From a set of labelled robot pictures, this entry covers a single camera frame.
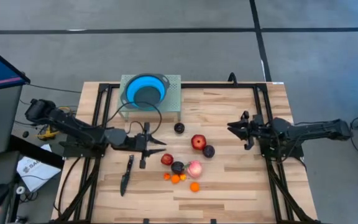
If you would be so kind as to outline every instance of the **black knife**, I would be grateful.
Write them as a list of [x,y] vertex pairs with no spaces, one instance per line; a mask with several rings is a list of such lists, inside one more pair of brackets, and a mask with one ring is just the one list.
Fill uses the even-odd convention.
[[133,162],[134,162],[134,155],[130,155],[129,160],[128,160],[128,165],[127,165],[127,171],[126,171],[126,173],[124,175],[122,175],[121,186],[119,188],[121,196],[124,196],[125,191],[127,190],[128,181],[129,181],[129,174],[131,173],[132,163]]

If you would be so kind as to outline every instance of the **wooden table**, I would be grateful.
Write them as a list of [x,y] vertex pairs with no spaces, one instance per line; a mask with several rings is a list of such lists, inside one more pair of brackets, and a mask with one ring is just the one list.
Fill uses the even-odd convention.
[[[87,123],[93,117],[98,86],[98,82],[86,82],[83,86],[76,117]],[[284,85],[267,83],[267,86],[273,116],[292,122]],[[110,114],[116,110],[117,99],[118,89],[114,89]],[[260,99],[264,107],[262,94]],[[194,180],[189,177],[176,185],[164,180],[163,174],[170,172],[170,168],[160,163],[163,153],[147,158],[147,167],[143,170],[139,169],[140,154],[135,154],[131,179],[122,197],[119,193],[121,177],[132,153],[108,148],[101,160],[92,222],[142,223],[144,218],[149,218],[151,223],[209,223],[212,218],[217,219],[218,223],[275,222],[265,160],[260,155],[257,141],[251,150],[245,151],[245,142],[226,129],[226,123],[238,121],[244,110],[249,111],[250,115],[256,114],[251,89],[182,89],[182,123],[186,126],[185,132],[175,134],[175,114],[163,114],[163,123],[154,138],[167,143],[167,153],[172,154],[176,161],[201,161],[203,174],[196,180],[201,190],[197,193],[190,191],[189,186]],[[129,121],[134,120],[150,121],[150,130],[154,130],[158,114],[135,114]],[[129,123],[125,123],[120,116],[116,116],[108,126],[129,129]],[[138,132],[140,127],[133,124],[130,135]],[[205,158],[200,151],[191,148],[190,139],[194,134],[205,135],[208,144],[215,147],[216,154],[212,159]],[[59,191],[74,160],[71,158],[65,162]],[[68,178],[63,193],[63,208],[70,204],[78,192],[83,160],[77,163]],[[311,218],[317,218],[305,168],[294,159],[286,160],[284,167],[291,194]],[[281,194],[279,197],[285,218]],[[85,217],[87,198],[85,195],[82,218]],[[52,218],[56,217],[57,212],[54,211]]]

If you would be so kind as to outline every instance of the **orange tomato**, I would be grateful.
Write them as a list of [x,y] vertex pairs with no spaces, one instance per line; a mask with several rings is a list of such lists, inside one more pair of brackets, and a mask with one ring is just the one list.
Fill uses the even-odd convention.
[[164,173],[164,180],[169,180],[171,175],[169,173]]
[[186,180],[186,174],[180,174],[179,177],[181,180]]
[[179,175],[178,174],[173,175],[172,178],[171,178],[171,181],[172,181],[173,184],[179,183],[179,181],[180,181]]
[[199,190],[200,190],[200,184],[197,183],[197,182],[191,183],[191,184],[190,184],[190,190],[191,190],[192,192],[197,192],[197,191],[199,191]]

